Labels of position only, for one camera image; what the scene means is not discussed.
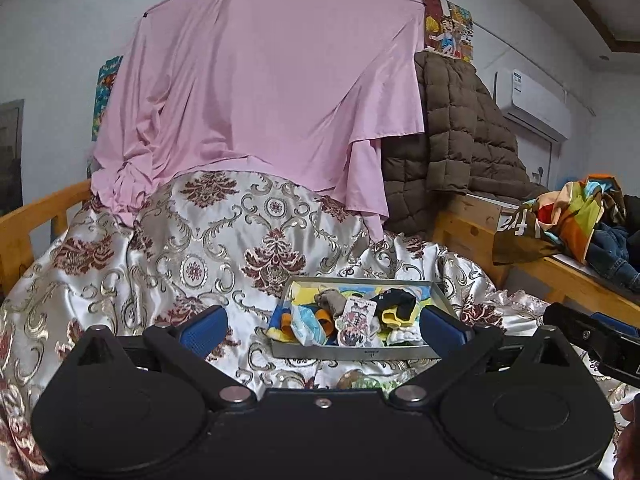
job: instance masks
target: colorful poster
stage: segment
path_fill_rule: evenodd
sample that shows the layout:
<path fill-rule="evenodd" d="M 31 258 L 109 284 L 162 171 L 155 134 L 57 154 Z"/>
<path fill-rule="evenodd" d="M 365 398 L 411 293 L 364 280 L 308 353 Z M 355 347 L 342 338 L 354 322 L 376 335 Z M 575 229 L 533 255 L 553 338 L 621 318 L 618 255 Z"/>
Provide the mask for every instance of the colorful poster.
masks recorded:
<path fill-rule="evenodd" d="M 447 0 L 422 1 L 425 48 L 471 62 L 474 58 L 474 22 L 471 13 Z"/>
<path fill-rule="evenodd" d="M 116 74 L 118 73 L 121 62 L 122 56 L 114 57 L 108 60 L 98 73 L 98 86 L 95 89 L 94 126 L 91 132 L 91 140 L 98 138 L 102 115 L 104 114 L 104 109 L 107 107 L 109 95 L 111 95 L 111 88 L 113 87 L 114 81 L 116 81 Z"/>

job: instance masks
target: small packet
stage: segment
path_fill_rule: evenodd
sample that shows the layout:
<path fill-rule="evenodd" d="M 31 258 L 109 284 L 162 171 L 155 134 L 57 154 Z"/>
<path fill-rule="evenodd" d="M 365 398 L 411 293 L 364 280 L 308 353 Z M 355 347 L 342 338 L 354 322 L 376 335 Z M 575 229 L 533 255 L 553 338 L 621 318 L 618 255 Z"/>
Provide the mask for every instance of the small packet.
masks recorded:
<path fill-rule="evenodd" d="M 338 329 L 338 346 L 361 348 L 371 346 L 371 322 L 376 303 L 351 296 L 344 306 L 344 313 L 335 320 Z"/>
<path fill-rule="evenodd" d="M 291 305 L 291 331 L 302 346 L 322 346 L 327 342 L 316 314 L 306 306 Z"/>

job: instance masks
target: ceiling trim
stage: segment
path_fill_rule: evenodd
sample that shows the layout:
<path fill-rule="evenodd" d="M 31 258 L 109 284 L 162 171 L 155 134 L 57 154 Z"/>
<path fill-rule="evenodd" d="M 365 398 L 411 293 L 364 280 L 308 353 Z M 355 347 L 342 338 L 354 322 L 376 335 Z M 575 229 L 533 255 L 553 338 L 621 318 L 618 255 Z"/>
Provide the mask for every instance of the ceiling trim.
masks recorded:
<path fill-rule="evenodd" d="M 591 25 L 598 31 L 612 52 L 632 52 L 640 54 L 640 41 L 617 40 L 604 20 L 596 12 L 589 0 L 573 0 L 584 13 Z"/>

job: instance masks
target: card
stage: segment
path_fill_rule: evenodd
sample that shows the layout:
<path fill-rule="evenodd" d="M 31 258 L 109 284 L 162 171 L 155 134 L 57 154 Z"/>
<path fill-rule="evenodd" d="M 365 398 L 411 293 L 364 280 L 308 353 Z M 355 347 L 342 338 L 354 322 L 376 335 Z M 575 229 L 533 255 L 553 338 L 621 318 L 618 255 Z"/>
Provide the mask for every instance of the card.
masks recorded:
<path fill-rule="evenodd" d="M 352 348 L 371 346 L 371 321 L 376 303 L 351 296 L 347 298 L 344 313 L 335 320 L 338 345 Z"/>

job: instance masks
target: denim jacket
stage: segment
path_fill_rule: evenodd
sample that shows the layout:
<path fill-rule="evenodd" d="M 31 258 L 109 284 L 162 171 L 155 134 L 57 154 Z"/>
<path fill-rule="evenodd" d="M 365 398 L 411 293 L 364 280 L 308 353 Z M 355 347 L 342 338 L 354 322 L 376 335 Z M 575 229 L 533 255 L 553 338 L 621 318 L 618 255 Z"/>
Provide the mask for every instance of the denim jacket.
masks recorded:
<path fill-rule="evenodd" d="M 611 227 L 600 222 L 596 225 L 587 250 L 587 262 L 609 281 L 632 292 L 640 292 L 640 272 L 628 261 L 628 236 L 622 226 Z"/>

